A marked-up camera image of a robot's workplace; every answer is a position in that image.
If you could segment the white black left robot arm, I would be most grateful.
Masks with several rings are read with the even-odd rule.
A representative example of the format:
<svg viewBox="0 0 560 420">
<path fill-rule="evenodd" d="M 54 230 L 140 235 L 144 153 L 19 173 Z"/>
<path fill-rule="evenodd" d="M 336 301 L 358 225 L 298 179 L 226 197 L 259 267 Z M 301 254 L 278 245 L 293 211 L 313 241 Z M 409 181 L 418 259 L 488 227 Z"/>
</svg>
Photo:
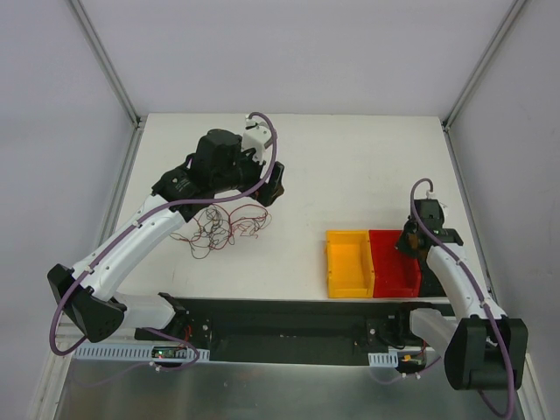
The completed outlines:
<svg viewBox="0 0 560 420">
<path fill-rule="evenodd" d="M 165 172 L 134 215 L 96 251 L 67 268 L 57 264 L 47 280 L 57 302 L 49 339 L 60 316 L 69 317 L 84 339 L 97 343 L 121 328 L 146 330 L 165 340 L 185 337 L 186 309 L 171 295 L 131 296 L 118 293 L 121 282 L 166 237 L 191 221 L 203 208 L 250 197 L 270 206 L 284 192 L 284 166 L 266 162 L 266 150 L 277 151 L 277 133 L 269 123 L 248 119 L 237 135 L 210 129 L 185 162 Z"/>
</svg>

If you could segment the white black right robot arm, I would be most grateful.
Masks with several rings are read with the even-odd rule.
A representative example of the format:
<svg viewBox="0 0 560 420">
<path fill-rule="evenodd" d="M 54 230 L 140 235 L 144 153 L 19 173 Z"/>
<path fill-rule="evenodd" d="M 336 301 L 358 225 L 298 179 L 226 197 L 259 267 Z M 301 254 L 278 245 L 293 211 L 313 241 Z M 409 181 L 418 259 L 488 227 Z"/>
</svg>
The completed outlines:
<svg viewBox="0 0 560 420">
<path fill-rule="evenodd" d="M 444 359 L 444 371 L 456 390 L 499 390 L 522 385 L 529 331 L 510 318 L 482 289 L 468 267 L 459 233 L 445 228 L 436 199 L 413 199 L 395 248 L 419 261 L 421 271 L 442 286 L 456 320 L 432 309 L 416 309 L 394 323 L 404 345 L 422 339 Z"/>
</svg>

